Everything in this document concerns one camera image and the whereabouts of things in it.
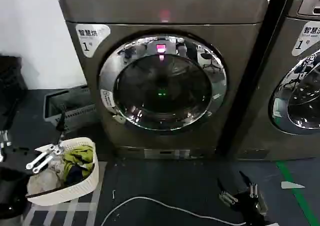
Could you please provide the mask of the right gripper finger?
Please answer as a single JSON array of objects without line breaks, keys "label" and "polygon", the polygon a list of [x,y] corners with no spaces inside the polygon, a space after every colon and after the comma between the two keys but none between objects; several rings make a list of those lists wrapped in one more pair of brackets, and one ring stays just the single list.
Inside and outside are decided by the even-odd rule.
[{"label": "right gripper finger", "polygon": [[219,199],[224,203],[224,204],[236,204],[238,203],[238,199],[235,198],[233,195],[231,195],[222,185],[222,182],[220,179],[217,179],[217,185],[220,189],[219,193]]},{"label": "right gripper finger", "polygon": [[246,186],[249,188],[249,196],[251,198],[258,198],[258,189],[257,189],[257,184],[253,183],[250,178],[245,175],[242,171],[239,171],[244,183]]}]

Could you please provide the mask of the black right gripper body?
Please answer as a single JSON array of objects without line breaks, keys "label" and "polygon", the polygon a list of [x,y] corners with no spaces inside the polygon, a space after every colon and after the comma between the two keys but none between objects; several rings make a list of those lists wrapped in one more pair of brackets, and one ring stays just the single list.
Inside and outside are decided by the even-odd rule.
[{"label": "black right gripper body", "polygon": [[233,209],[242,214],[246,225],[265,225],[265,218],[258,210],[258,199],[250,197],[249,192],[234,195],[237,201]]}]

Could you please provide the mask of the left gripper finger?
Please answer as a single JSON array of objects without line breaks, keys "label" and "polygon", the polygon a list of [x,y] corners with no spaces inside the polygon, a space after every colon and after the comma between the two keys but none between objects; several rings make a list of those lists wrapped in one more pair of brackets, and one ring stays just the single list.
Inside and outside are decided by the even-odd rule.
[{"label": "left gripper finger", "polygon": [[5,147],[10,147],[12,142],[10,140],[7,130],[1,130],[0,134],[0,160],[4,161],[6,158]]},{"label": "left gripper finger", "polygon": [[58,137],[53,141],[49,148],[37,156],[33,161],[28,163],[26,170],[32,170],[33,174],[38,174],[54,157],[62,155],[64,148],[62,147],[63,138],[65,135],[65,119],[66,119],[66,106],[62,104],[60,107],[61,115],[55,127],[59,133]]}]

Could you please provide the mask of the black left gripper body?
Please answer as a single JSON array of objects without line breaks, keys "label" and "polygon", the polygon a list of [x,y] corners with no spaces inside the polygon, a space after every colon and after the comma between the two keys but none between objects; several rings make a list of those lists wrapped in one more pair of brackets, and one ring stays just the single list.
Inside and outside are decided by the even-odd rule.
[{"label": "black left gripper body", "polygon": [[30,158],[30,150],[25,147],[12,147],[0,150],[0,204],[1,206],[25,206],[30,175],[25,164]]}]

